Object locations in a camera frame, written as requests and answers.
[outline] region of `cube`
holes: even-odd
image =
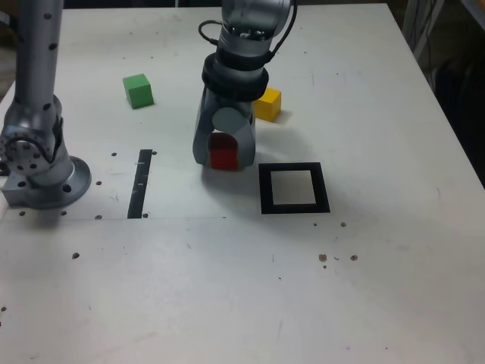
[[[254,110],[258,119],[274,121],[281,111],[281,91],[268,87],[264,95],[254,102]]]
[[[153,105],[152,87],[144,74],[124,78],[123,85],[132,108]]]

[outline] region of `black tape strip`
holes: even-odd
[[[141,149],[139,151],[138,165],[136,166],[135,181],[131,191],[128,218],[142,218],[143,203],[145,202],[146,185],[149,182],[150,163],[152,162],[152,150]]]
[[[325,190],[324,174],[321,171],[320,163],[263,163],[258,167],[262,214],[309,214],[330,212],[327,191]],[[310,171],[315,203],[274,205],[273,186],[271,184],[272,171]]]

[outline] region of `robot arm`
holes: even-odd
[[[223,22],[208,20],[199,26],[202,37],[217,46],[205,59],[202,71],[205,87],[192,145],[199,164],[240,169],[254,162],[252,103],[263,96],[268,84],[264,65],[276,55],[295,22],[297,4],[293,0],[289,26],[271,51],[271,42],[283,30],[290,6],[291,0],[223,0]],[[219,40],[203,34],[202,27],[210,23],[221,25]]]
[[[63,5],[24,1],[20,11],[15,97],[0,134],[0,157],[11,170],[3,188],[10,206],[66,206],[91,182],[86,163],[67,153],[62,107],[54,95]]]

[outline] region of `table surface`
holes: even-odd
[[[2,199],[1,361],[485,361],[485,193],[388,7],[301,7],[268,65],[283,113],[237,173],[192,157],[219,18],[65,11],[56,94],[93,184],[65,216]],[[149,218],[127,220],[140,149]],[[320,162],[331,213],[261,215],[259,162]]]

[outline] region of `black square frame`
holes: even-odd
[[[261,163],[259,166],[259,191],[261,213],[266,214],[311,214],[330,212],[324,174],[318,162],[305,163]],[[310,171],[315,203],[274,205],[271,172],[273,171]]]

